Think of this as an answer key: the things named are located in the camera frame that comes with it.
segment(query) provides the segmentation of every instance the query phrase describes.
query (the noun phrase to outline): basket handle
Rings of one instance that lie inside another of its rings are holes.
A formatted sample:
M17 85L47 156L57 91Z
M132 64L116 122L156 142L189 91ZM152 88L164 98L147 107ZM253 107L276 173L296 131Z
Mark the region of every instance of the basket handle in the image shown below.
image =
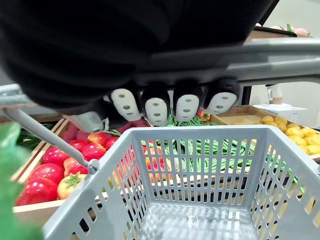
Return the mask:
M94 173L99 167L99 162L96 159L91 160L90 162L86 161L80 151L69 145L66 141L61 139L59 136L55 135L45 126L34 120L31 116L26 114L19 108L14 107L5 107L2 109L3 113L11 120L20 123L20 125L28 130L30 133L36 135L43 141L51 144L64 151L70 157L76 159L79 164L88 168L89 173Z

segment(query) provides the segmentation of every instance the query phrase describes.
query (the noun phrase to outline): shopping basket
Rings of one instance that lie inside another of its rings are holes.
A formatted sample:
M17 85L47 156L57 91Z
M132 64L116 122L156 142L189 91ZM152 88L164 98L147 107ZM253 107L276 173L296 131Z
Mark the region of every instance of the shopping basket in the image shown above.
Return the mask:
M275 127L130 129L99 163L46 240L320 238L318 165Z

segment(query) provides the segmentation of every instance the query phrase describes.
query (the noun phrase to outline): green plastic plant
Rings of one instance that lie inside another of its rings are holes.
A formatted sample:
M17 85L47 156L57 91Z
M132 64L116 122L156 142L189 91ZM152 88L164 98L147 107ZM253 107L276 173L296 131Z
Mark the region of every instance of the green plastic plant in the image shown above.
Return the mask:
M30 152L17 146L20 126L17 123L0 125L0 233L3 240L42 240L41 227L20 222L13 207L23 184L10 181L10 177L23 165Z

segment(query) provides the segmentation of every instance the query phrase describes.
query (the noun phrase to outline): basket bottom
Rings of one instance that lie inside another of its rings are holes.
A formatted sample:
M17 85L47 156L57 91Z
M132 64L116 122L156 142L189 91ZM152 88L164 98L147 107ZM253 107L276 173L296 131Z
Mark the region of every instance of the basket bottom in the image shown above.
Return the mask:
M247 209L151 203L139 240L258 240Z

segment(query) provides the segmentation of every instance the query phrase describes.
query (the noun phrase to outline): tomato stem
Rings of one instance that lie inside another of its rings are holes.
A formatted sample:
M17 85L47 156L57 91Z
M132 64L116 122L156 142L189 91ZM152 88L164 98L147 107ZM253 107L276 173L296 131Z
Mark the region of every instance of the tomato stem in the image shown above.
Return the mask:
M70 178L67 180L64 180L64 182L67 184L65 186L65 189L70 188L71 186L75 187L78 183L80 183L83 178L79 177L80 171L78 171L76 174L70 173Z

